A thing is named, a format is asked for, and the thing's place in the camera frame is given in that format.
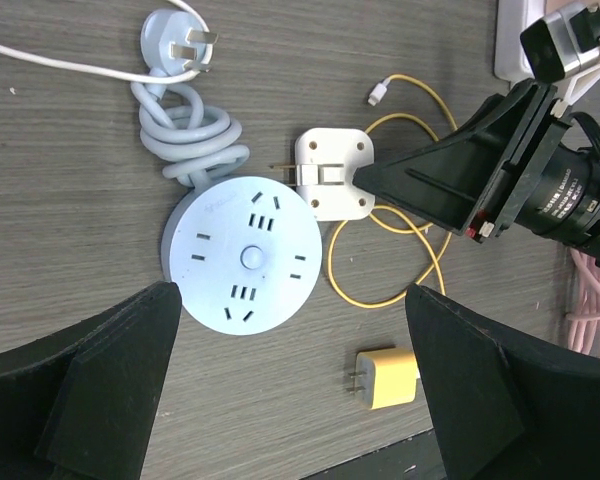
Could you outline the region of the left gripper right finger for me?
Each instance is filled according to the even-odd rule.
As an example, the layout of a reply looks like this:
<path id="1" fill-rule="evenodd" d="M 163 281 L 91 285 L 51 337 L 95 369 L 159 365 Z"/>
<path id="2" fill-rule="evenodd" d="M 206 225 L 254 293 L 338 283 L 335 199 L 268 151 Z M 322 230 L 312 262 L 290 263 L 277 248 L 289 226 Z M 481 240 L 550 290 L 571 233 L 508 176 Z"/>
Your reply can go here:
<path id="1" fill-rule="evenodd" d="M 412 286 L 406 317 L 450 479 L 600 479 L 600 359 Z"/>

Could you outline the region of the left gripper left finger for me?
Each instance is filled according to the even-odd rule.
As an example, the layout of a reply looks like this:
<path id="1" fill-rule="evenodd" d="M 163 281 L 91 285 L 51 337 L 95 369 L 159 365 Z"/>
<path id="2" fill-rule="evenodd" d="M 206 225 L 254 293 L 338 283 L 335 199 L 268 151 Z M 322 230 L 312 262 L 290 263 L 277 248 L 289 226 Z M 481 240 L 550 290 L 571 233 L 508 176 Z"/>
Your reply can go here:
<path id="1" fill-rule="evenodd" d="M 0 479 L 139 478 L 181 308 L 156 282 L 0 353 Z"/>

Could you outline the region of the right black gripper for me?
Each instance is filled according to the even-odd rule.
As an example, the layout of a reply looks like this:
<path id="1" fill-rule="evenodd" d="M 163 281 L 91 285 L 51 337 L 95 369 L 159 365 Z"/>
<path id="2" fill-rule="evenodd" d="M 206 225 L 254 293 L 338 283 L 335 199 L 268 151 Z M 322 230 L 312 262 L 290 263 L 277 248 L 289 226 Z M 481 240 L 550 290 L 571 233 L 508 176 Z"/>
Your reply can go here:
<path id="1" fill-rule="evenodd" d="M 558 111 L 533 79 L 488 97 L 457 131 L 357 169 L 355 187 L 477 242 L 512 224 L 600 265 L 600 125 Z"/>

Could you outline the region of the white charger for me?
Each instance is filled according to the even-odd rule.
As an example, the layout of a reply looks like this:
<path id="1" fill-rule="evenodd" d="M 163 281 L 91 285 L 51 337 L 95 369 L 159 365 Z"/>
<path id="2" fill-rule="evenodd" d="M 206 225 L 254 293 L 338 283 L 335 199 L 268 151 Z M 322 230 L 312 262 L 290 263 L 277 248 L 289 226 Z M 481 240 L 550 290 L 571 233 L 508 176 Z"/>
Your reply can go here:
<path id="1" fill-rule="evenodd" d="M 374 195 L 353 185 L 356 171 L 374 158 L 373 142 L 362 130 L 312 128 L 296 139 L 294 162 L 272 168 L 290 173 L 290 185 L 317 221 L 354 221 L 368 217 L 375 206 Z"/>

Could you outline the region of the white multicolour power strip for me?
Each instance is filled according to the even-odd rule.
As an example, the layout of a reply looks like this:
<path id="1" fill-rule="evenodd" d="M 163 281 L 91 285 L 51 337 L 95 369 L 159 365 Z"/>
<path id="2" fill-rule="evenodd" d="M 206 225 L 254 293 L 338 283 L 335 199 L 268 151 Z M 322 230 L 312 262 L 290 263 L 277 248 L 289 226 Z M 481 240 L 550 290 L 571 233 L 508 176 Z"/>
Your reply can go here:
<path id="1" fill-rule="evenodd" d="M 520 34 L 546 14 L 544 0 L 499 0 L 497 2 L 494 74 L 517 83 L 532 76 L 520 43 Z"/>

